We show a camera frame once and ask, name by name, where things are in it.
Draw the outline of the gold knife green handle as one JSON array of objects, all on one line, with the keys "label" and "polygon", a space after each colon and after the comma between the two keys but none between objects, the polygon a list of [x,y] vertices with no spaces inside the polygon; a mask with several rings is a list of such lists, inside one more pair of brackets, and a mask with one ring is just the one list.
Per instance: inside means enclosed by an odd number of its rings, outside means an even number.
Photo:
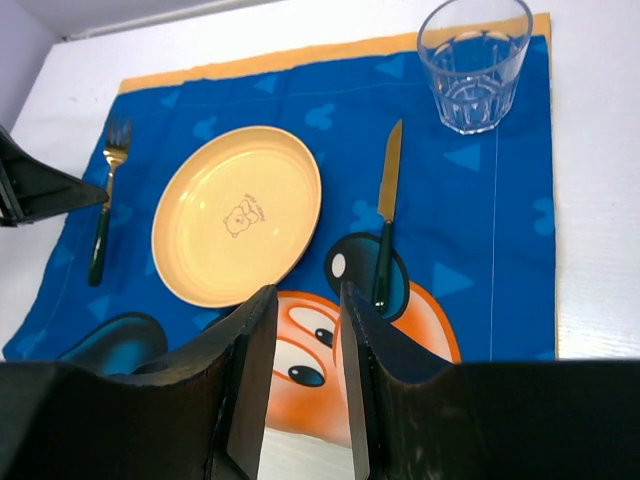
[{"label": "gold knife green handle", "polygon": [[379,187],[378,213],[384,222],[381,229],[371,300],[375,309],[380,313],[387,310],[390,297],[393,221],[399,182],[402,138],[403,121],[399,120],[387,138]]}]

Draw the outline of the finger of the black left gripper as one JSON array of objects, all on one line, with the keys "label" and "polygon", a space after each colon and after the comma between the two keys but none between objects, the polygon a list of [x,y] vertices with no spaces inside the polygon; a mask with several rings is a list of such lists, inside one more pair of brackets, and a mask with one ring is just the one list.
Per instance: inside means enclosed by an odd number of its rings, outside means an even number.
[{"label": "finger of the black left gripper", "polygon": [[1,127],[2,227],[31,224],[107,199],[103,188],[31,157]]}]

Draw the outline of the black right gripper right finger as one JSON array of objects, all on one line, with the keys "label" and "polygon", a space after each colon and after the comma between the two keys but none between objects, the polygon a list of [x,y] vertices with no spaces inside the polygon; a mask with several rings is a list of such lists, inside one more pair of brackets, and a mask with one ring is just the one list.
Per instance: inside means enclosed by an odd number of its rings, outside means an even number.
[{"label": "black right gripper right finger", "polygon": [[341,287],[359,479],[635,479],[639,364],[453,364]]}]

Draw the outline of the blue cartoon placemat cloth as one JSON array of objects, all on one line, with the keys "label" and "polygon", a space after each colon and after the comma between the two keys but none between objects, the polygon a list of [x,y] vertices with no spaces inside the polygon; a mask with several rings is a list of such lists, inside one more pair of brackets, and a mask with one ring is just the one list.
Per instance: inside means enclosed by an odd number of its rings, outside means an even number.
[{"label": "blue cartoon placemat cloth", "polygon": [[280,283],[267,424],[348,445],[339,346],[344,281],[371,291],[386,138],[404,125],[386,319],[452,362],[551,360],[556,350],[550,17],[538,14],[510,113],[493,131],[442,125],[411,34],[307,47],[123,81],[134,120],[119,170],[102,283],[86,276],[97,208],[71,213],[8,360],[129,373],[225,315],[163,284],[151,252],[161,193],[184,161],[232,129],[300,138],[322,177],[320,221]]}]

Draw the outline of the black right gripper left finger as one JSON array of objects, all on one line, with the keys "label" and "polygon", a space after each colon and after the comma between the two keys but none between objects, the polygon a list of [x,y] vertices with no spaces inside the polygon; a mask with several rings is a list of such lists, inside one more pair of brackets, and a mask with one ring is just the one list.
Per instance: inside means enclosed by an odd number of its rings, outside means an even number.
[{"label": "black right gripper left finger", "polygon": [[1,367],[5,479],[254,479],[278,318],[274,286],[128,375]]}]

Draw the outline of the beige round plate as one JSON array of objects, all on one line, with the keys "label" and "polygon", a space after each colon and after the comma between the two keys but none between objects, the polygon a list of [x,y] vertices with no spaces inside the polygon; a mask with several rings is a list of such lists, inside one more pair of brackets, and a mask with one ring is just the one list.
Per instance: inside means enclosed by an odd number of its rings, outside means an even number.
[{"label": "beige round plate", "polygon": [[319,167],[298,137],[264,125],[231,130],[167,183],[151,230],[156,271],[188,304],[238,305],[296,266],[321,204]]}]

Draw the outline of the gold fork green handle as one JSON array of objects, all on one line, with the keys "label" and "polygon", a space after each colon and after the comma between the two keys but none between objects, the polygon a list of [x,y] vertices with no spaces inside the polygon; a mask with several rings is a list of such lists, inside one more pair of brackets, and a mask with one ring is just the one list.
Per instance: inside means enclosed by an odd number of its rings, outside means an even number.
[{"label": "gold fork green handle", "polygon": [[98,286],[103,277],[114,189],[114,177],[117,169],[124,165],[129,157],[129,150],[132,141],[132,125],[133,121],[131,119],[121,116],[112,115],[109,120],[106,142],[103,150],[104,158],[108,164],[106,183],[107,199],[102,204],[100,210],[89,262],[88,284],[92,287]]}]

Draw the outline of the clear plastic drinking glass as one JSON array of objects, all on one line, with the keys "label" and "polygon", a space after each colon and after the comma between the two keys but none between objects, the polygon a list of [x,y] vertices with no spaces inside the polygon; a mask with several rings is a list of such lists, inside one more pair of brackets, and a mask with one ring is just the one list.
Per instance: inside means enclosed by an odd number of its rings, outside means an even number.
[{"label": "clear plastic drinking glass", "polygon": [[429,14],[417,53],[445,126],[471,135],[506,116],[533,23],[523,1],[446,1]]}]

